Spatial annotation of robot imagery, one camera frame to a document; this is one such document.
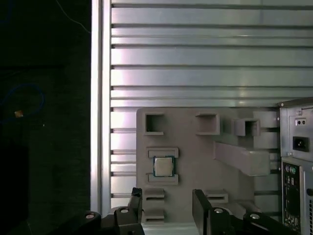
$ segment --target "metal frame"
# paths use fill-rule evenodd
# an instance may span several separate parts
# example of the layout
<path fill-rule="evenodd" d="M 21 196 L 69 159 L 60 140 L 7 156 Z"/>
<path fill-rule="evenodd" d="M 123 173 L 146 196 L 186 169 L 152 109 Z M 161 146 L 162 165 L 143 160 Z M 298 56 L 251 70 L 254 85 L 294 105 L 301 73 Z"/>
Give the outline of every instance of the metal frame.
<path fill-rule="evenodd" d="M 305 218 L 307 218 L 307 211 L 305 207 L 305 200 L 306 200 L 306 194 L 305 194 L 305 179 L 304 179 L 304 172 L 312 172 L 313 170 L 313 163 L 296 159 L 293 157 L 284 157 L 282 158 L 282 164 L 281 169 L 283 169 L 283 163 L 290 163 L 294 165 L 298 165 L 300 167 L 300 215 L 301 215 L 301 233 L 306 234 L 306 228 L 308 225 L 308 222 Z"/>
<path fill-rule="evenodd" d="M 111 209 L 111 1 L 92 0 L 90 104 L 90 210 Z"/>

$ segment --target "small yellow object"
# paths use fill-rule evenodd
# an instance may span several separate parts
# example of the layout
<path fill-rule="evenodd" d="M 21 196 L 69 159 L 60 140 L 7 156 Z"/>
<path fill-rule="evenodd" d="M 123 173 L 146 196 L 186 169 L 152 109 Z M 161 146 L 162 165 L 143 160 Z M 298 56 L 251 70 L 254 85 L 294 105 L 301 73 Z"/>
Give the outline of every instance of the small yellow object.
<path fill-rule="evenodd" d="M 23 117 L 23 112 L 21 110 L 15 111 L 14 112 L 16 118 L 22 118 Z"/>

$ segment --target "ventilation slots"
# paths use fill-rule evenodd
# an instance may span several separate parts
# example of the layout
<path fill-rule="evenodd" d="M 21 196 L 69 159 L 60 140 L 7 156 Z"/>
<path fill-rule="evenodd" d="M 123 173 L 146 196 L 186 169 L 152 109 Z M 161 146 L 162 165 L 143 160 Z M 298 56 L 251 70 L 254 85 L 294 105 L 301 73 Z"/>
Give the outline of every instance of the ventilation slots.
<path fill-rule="evenodd" d="M 313 221 L 312 221 L 313 201 L 312 200 L 310 200 L 309 210 L 310 210 L 310 235 L 313 235 Z"/>

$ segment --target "vertical metal bar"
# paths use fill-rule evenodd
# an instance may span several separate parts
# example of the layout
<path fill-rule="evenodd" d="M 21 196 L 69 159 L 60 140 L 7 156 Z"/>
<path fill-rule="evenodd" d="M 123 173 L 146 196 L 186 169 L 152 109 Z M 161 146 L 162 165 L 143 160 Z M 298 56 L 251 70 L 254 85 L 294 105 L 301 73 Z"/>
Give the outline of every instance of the vertical metal bar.
<path fill-rule="evenodd" d="M 102 0 L 91 7 L 90 210 L 101 213 Z"/>
<path fill-rule="evenodd" d="M 102 208 L 111 210 L 111 0 L 103 0 L 102 38 Z"/>

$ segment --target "metal slats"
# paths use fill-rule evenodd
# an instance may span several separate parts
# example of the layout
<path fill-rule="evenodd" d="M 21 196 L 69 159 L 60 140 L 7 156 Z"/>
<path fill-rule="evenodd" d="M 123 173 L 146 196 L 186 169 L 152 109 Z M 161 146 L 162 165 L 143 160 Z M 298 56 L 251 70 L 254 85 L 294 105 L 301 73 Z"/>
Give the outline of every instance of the metal slats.
<path fill-rule="evenodd" d="M 112 206 L 135 186 L 138 108 L 272 107 L 313 95 L 310 0 L 111 2 Z M 276 178 L 256 179 L 257 189 L 273 194 Z M 278 195 L 255 198 L 280 210 Z"/>

